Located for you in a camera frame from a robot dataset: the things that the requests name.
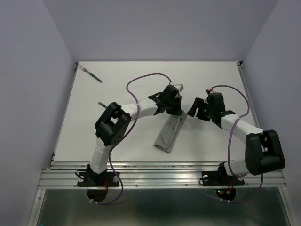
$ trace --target white table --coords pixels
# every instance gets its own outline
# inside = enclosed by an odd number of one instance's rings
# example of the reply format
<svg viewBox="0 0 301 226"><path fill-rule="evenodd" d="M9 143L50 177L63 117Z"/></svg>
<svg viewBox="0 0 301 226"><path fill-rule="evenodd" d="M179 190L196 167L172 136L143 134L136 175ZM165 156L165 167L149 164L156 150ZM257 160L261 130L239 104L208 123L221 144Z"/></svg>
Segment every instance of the white table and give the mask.
<svg viewBox="0 0 301 226"><path fill-rule="evenodd" d="M90 161L95 147L94 124L104 112L98 102L108 105L134 103L126 91L133 78L148 73L164 73L174 84L182 83L182 109L191 108L196 97L205 98L206 89L227 84L243 93L236 62L80 62L99 77L97 80L81 71L76 72L70 100L55 150L54 161ZM163 91L168 80L152 76L135 81L130 90L139 100ZM246 103L234 90L217 88L224 95L227 110L238 115L245 113ZM225 161L229 132L212 122L187 117L170 154L156 149L153 144L169 115L162 113L138 120L130 135L112 152L113 161ZM244 118L254 125L252 114ZM236 137L232 141L231 158L243 157L245 146Z"/></svg>

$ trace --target gray wall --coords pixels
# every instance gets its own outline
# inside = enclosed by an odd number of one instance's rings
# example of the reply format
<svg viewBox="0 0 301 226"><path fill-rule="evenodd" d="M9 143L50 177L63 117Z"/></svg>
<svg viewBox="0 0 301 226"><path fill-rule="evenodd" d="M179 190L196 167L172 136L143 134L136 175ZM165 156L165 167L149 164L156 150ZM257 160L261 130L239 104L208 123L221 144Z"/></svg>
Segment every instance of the gray wall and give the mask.
<svg viewBox="0 0 301 226"><path fill-rule="evenodd" d="M277 0L44 0L79 60L243 60Z"/></svg>
<svg viewBox="0 0 301 226"><path fill-rule="evenodd" d="M2 0L0 10L0 225L24 226L55 147L74 62L41 0Z"/></svg>
<svg viewBox="0 0 301 226"><path fill-rule="evenodd" d="M260 124L279 133L285 180L301 223L301 1L280 0L243 71Z"/></svg>

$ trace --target gray cloth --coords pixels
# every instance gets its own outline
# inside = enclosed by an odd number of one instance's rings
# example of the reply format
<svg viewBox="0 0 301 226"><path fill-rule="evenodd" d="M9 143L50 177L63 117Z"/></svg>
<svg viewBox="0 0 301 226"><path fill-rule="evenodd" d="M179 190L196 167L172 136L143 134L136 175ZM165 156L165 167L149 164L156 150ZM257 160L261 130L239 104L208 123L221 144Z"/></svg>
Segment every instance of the gray cloth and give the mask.
<svg viewBox="0 0 301 226"><path fill-rule="evenodd" d="M183 112L182 116L171 115L164 124L159 136L155 141L155 147L171 153L174 142L187 118L187 114Z"/></svg>

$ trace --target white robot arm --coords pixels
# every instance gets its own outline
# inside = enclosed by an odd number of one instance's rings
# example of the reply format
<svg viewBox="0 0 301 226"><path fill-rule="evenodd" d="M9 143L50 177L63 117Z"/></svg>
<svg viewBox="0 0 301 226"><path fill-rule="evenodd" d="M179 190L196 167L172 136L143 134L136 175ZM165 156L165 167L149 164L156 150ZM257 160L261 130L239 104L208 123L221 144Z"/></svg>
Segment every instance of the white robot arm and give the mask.
<svg viewBox="0 0 301 226"><path fill-rule="evenodd" d="M212 121L231 133L239 117L233 111L225 110L221 93L207 90L207 94L206 99L196 98L187 114L201 120ZM228 185L232 180L235 181L235 185L243 185L244 182L237 179L239 175L248 173L259 175L284 168L285 160L277 132L265 131L239 120L232 133L246 145L244 159L222 162L217 171L206 171L208 178L203 181L203 185Z"/></svg>
<svg viewBox="0 0 301 226"><path fill-rule="evenodd" d="M140 101L138 119L165 111L170 115L182 115L180 95L182 90L182 84L169 84L163 92ZM137 110L137 104L118 105L115 102L109 104L95 124L95 150L86 171L80 173L84 181L78 182L78 186L101 186L103 178L110 177L107 172L109 153L123 139L129 123L137 117Z"/></svg>

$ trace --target glass panel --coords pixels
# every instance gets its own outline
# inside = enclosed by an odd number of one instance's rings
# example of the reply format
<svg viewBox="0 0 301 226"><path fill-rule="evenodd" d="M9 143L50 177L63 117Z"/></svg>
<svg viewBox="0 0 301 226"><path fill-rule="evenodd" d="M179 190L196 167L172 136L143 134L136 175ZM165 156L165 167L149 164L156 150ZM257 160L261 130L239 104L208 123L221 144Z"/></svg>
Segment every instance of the glass panel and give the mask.
<svg viewBox="0 0 301 226"><path fill-rule="evenodd" d="M238 189L236 200L256 189ZM109 196L119 190L110 190ZM227 204L204 189L125 190L111 205L90 204L86 190L48 190L38 226L286 226L277 188L263 188L251 201ZM214 189L208 194L215 195Z"/></svg>

